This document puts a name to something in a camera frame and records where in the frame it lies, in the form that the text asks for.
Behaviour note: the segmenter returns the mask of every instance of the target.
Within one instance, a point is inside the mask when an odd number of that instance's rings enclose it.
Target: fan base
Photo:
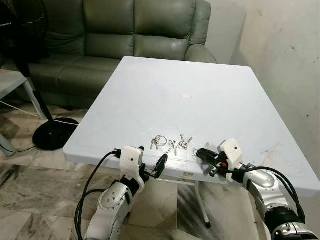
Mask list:
[[[39,149],[52,151],[63,148],[77,128],[76,125],[71,124],[79,124],[76,120],[67,117],[59,117],[55,120],[61,122],[48,121],[42,124],[33,134],[33,143]]]

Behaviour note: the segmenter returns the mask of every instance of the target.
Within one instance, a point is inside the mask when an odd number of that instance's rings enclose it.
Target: table leg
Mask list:
[[[38,114],[40,115],[41,119],[45,120],[47,119],[46,116],[44,115],[44,113],[42,112],[41,110],[41,107],[39,105],[39,102],[38,100],[36,99],[35,95],[34,95],[34,91],[30,85],[30,83],[28,81],[26,81],[24,84],[23,84],[26,92],[28,93],[29,95],[29,98],[31,99],[31,102],[33,103],[36,111],[38,112]]]
[[[9,152],[5,149],[3,149],[1,146],[3,146],[4,148],[10,150],[10,151],[16,151],[16,149],[14,149],[13,146],[11,146],[11,144],[5,139],[4,136],[1,135],[0,133],[0,150],[7,156],[12,156],[14,153],[13,152]]]
[[[206,225],[206,227],[209,229],[209,228],[211,228],[211,224],[210,224],[210,221],[209,221],[209,218],[208,218],[206,209],[205,209],[205,205],[204,205],[204,203],[203,203],[203,201],[202,201],[202,198],[201,198],[201,196],[200,196],[200,192],[199,192],[199,181],[195,181],[194,188],[195,188],[196,199],[198,200],[198,203],[199,203],[199,206],[200,206],[200,209],[201,209],[201,212],[202,212],[202,216],[203,216],[205,225]]]

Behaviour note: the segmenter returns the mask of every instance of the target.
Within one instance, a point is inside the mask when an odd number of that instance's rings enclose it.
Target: electric fan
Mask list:
[[[46,55],[43,38],[47,25],[47,11],[42,0],[0,0],[0,53],[12,58],[27,78],[48,120],[33,134],[33,143],[43,150],[56,150],[66,144],[78,122],[66,117],[55,121],[31,79],[28,61],[36,61]]]

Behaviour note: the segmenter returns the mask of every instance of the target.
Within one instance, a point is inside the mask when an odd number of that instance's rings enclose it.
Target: wall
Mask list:
[[[223,6],[226,5],[245,9],[247,13],[231,63],[253,69],[319,178],[319,0],[224,0]],[[227,11],[219,15],[227,15],[232,19],[230,22],[238,18]],[[208,36],[208,46],[229,41],[214,37]],[[217,54],[224,59],[219,50]],[[320,236],[320,194],[300,201],[308,226]]]

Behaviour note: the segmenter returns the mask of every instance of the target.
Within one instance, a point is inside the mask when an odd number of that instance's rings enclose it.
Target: white plastic table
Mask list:
[[[7,96],[9,93],[14,91],[17,87],[23,85],[27,94],[30,97],[36,111],[41,116],[42,119],[45,119],[43,112],[41,111],[40,105],[33,94],[32,87],[30,86],[27,79],[18,71],[9,71],[0,69],[0,100]],[[0,133],[0,144],[10,151],[15,151],[14,147],[1,135]],[[0,146],[0,151],[5,155],[10,156],[13,152],[6,151]]]
[[[143,162],[156,165],[168,145],[150,149],[156,135],[193,137],[188,150],[169,153],[163,175],[226,184],[208,176],[193,155],[207,142],[235,138],[243,163],[284,173],[299,195],[320,182],[258,79],[246,66],[126,56],[63,148],[67,161],[96,165],[114,148],[144,146]],[[119,168],[115,157],[104,165]]]

